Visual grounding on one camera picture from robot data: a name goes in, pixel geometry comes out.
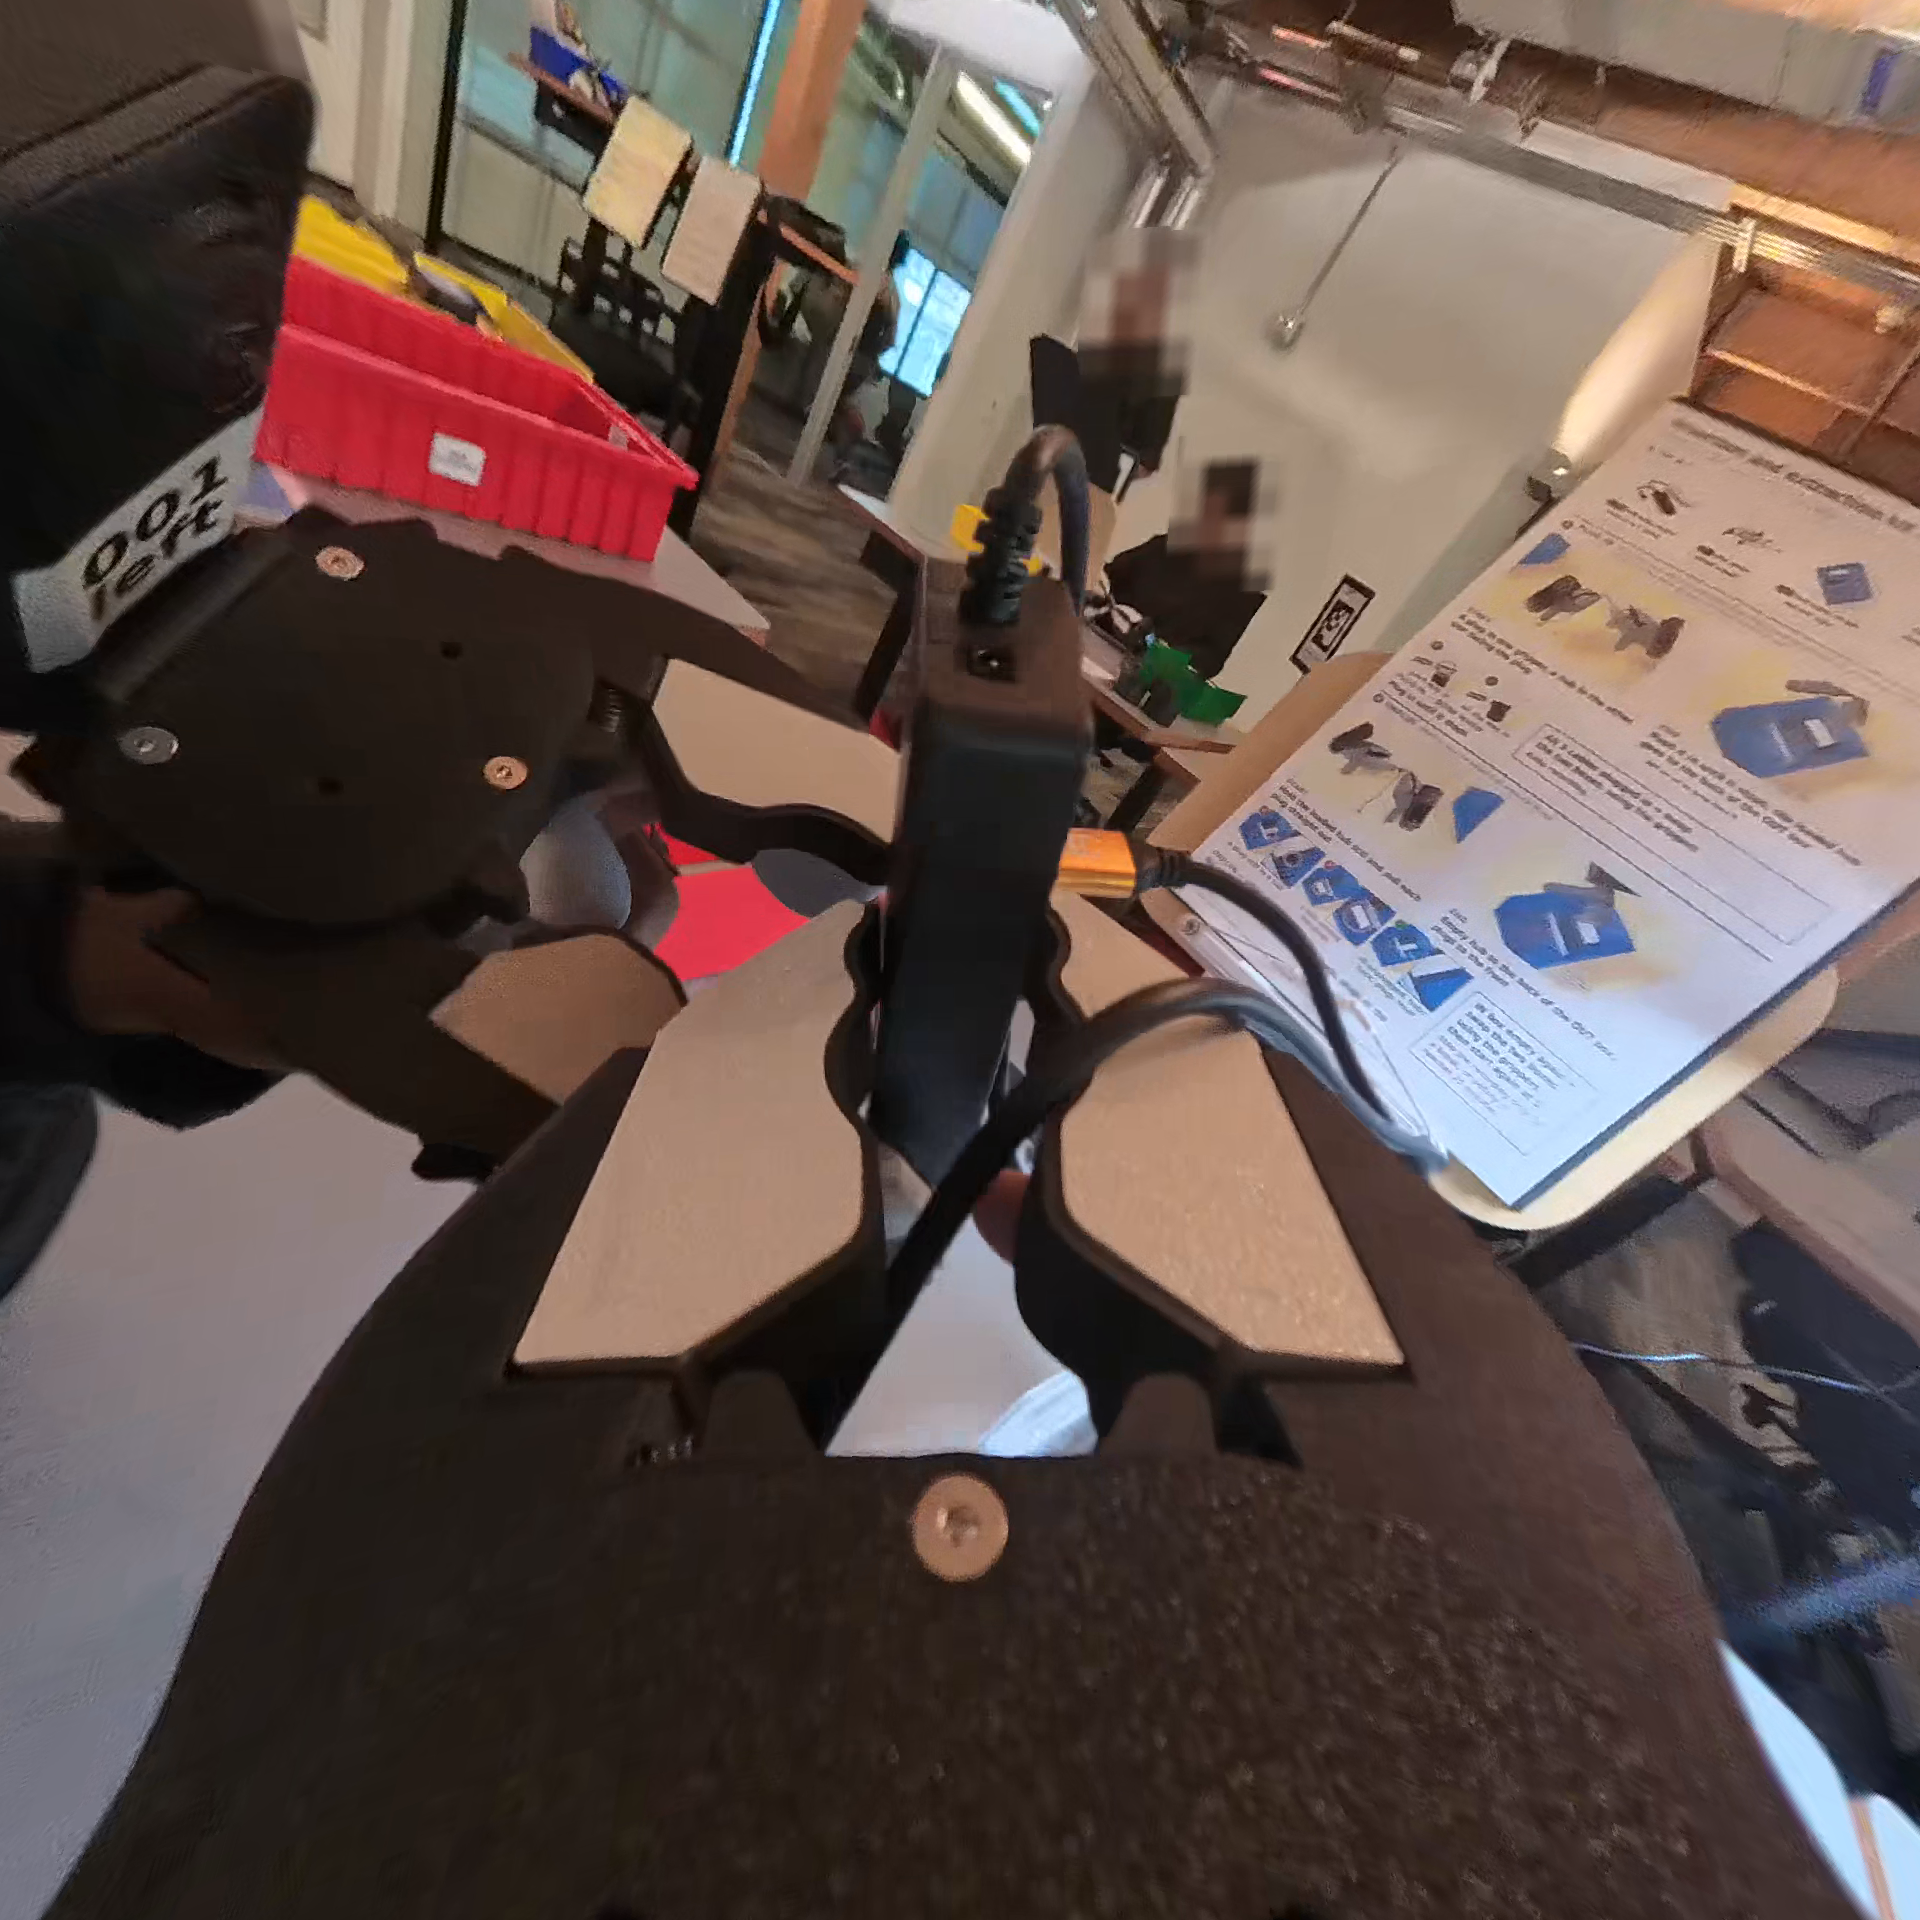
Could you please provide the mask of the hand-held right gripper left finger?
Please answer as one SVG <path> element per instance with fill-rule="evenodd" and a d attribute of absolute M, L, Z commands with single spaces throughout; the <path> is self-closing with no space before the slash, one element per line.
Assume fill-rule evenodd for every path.
<path fill-rule="evenodd" d="M 824 1298 L 849 1337 L 879 1286 L 879 1190 L 857 1075 L 857 948 L 839 902 L 662 1029 L 519 1332 L 521 1371 L 718 1361 Z"/>

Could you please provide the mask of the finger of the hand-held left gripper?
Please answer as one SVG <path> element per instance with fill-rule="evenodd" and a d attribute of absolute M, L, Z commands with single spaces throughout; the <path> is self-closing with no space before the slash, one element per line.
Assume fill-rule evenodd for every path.
<path fill-rule="evenodd" d="M 792 854 L 849 890 L 894 862 L 901 755 L 862 726 L 671 661 L 640 726 L 667 836 L 724 862 Z"/>
<path fill-rule="evenodd" d="M 481 956 L 429 1022 L 560 1107 L 615 1053 L 648 1050 L 686 1005 L 648 948 L 593 929 Z"/>

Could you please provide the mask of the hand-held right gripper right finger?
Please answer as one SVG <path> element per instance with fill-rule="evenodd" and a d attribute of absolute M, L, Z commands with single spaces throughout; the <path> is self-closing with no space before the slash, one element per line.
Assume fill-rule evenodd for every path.
<path fill-rule="evenodd" d="M 1171 1014 L 1046 1125 L 1057 1234 L 1160 1331 L 1259 1375 L 1392 1375 L 1385 1310 L 1253 1036 Z"/>

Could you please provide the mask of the small red plastic bin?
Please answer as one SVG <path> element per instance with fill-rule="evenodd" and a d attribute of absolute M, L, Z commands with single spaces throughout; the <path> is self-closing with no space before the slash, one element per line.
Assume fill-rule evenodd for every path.
<path fill-rule="evenodd" d="M 669 887 L 667 898 L 641 916 L 637 937 L 687 991 L 740 969 L 807 923 L 776 900 L 755 869 L 671 834 L 661 834 L 655 844 L 669 866 Z"/>

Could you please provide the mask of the dark multi-port usb hub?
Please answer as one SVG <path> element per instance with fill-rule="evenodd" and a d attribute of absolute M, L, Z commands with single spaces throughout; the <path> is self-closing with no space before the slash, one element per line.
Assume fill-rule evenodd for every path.
<path fill-rule="evenodd" d="M 940 1185 L 984 1121 L 1048 923 L 1093 738 L 1084 629 L 1054 579 L 1015 622 L 935 591 L 902 729 L 879 916 L 871 1127 Z"/>

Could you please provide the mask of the black usb cable orange plug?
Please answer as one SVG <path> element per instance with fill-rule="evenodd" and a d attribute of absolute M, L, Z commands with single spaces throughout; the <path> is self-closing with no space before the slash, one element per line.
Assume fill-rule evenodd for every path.
<path fill-rule="evenodd" d="M 1299 969 L 1309 1004 L 1309 1013 L 1301 1014 L 1272 991 L 1217 977 L 1159 983 L 1131 991 L 1094 1014 L 1094 1036 L 1078 1046 L 1084 1067 L 1103 1065 L 1121 1046 L 1164 1027 L 1209 1020 L 1302 1065 L 1374 1141 L 1424 1177 L 1433 1177 L 1448 1165 L 1441 1146 L 1383 1100 L 1360 1060 L 1352 1023 L 1336 1001 L 1335 980 L 1320 950 L 1257 887 L 1216 871 L 1193 854 L 1151 849 L 1140 838 L 1109 829 L 1067 834 L 1057 882 L 1070 895 L 1094 900 L 1135 902 L 1160 892 L 1211 895 L 1257 923 L 1283 948 L 1284 958 Z"/>

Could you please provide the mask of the person's left forearm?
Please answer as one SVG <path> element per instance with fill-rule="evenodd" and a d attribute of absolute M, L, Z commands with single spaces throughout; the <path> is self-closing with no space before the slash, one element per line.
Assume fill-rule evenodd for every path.
<path fill-rule="evenodd" d="M 99 1143 L 99 1098 L 64 1009 L 70 887 L 59 831 L 1 822 L 1 1291 L 62 1226 Z"/>

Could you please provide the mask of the wooden desk black legs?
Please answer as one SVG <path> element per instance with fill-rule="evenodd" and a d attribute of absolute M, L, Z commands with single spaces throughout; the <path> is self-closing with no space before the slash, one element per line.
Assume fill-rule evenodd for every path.
<path fill-rule="evenodd" d="M 894 591 L 888 614 L 854 686 L 854 718 L 894 741 L 896 726 L 879 708 L 908 659 L 918 590 L 928 567 L 959 567 L 966 554 L 951 539 L 911 535 L 878 497 L 852 487 L 837 490 L 864 533 L 860 564 Z M 1142 706 L 1119 697 L 1121 650 L 1094 625 L 1084 625 L 1084 684 L 1094 713 L 1094 802 L 1107 826 L 1139 829 L 1165 796 L 1198 786 L 1216 761 L 1241 743 L 1233 723 L 1205 724 L 1175 713 L 1155 719 Z"/>

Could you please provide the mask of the yellow plastic bin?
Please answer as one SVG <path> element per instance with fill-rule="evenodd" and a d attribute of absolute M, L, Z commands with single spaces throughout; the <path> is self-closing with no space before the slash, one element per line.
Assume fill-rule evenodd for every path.
<path fill-rule="evenodd" d="M 1045 513 L 1038 500 L 1017 500 L 1003 513 L 965 502 L 951 516 L 951 539 L 965 550 L 966 579 L 983 588 L 989 581 L 1030 581 L 1046 572 L 1039 558 Z"/>

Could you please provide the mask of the large red tote white label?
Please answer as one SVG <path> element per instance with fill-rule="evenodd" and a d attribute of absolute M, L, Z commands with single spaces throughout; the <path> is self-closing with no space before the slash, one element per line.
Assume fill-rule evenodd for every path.
<path fill-rule="evenodd" d="M 697 485 L 588 378 L 292 257 L 262 463 L 623 559 Z"/>

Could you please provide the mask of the green plastic bin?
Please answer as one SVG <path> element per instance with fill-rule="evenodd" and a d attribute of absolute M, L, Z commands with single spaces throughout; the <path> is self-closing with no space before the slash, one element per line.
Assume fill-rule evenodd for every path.
<path fill-rule="evenodd" d="M 1185 650 L 1159 638 L 1125 657 L 1116 695 L 1164 729 L 1172 723 L 1222 726 L 1243 706 L 1243 695 L 1206 678 Z"/>

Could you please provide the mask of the yellow tote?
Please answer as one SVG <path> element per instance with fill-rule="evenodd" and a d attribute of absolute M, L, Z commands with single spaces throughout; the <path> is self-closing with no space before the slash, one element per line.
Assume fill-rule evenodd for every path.
<path fill-rule="evenodd" d="M 440 257 L 406 247 L 397 228 L 350 217 L 328 202 L 308 194 L 296 213 L 295 253 L 383 297 L 457 319 L 588 385 L 597 381 L 585 359 L 503 289 L 455 267 Z"/>

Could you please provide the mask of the easel board with sheet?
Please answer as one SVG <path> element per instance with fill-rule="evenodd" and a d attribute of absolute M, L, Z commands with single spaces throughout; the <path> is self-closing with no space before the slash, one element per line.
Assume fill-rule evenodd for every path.
<path fill-rule="evenodd" d="M 590 223 L 641 250 L 691 150 L 692 140 L 686 127 L 631 94 L 583 190 L 583 213 Z"/>
<path fill-rule="evenodd" d="M 760 180 L 702 155 L 662 250 L 661 271 L 687 299 L 716 307 L 760 205 Z"/>

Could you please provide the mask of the black white marker tag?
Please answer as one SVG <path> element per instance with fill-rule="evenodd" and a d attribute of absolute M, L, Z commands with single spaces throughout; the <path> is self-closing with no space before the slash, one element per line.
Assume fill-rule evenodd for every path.
<path fill-rule="evenodd" d="M 1374 602 L 1376 590 L 1372 586 L 1343 573 L 1291 650 L 1291 665 L 1308 675 L 1332 661 Z"/>

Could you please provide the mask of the blue plastic bin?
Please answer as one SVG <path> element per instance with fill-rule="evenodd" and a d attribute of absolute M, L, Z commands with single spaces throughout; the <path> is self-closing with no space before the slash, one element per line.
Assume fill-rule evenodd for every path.
<path fill-rule="evenodd" d="M 556 83 L 569 95 L 597 110 L 621 111 L 631 99 L 627 83 L 580 38 L 566 33 L 551 33 L 533 22 L 528 29 L 528 60 L 543 79 Z"/>

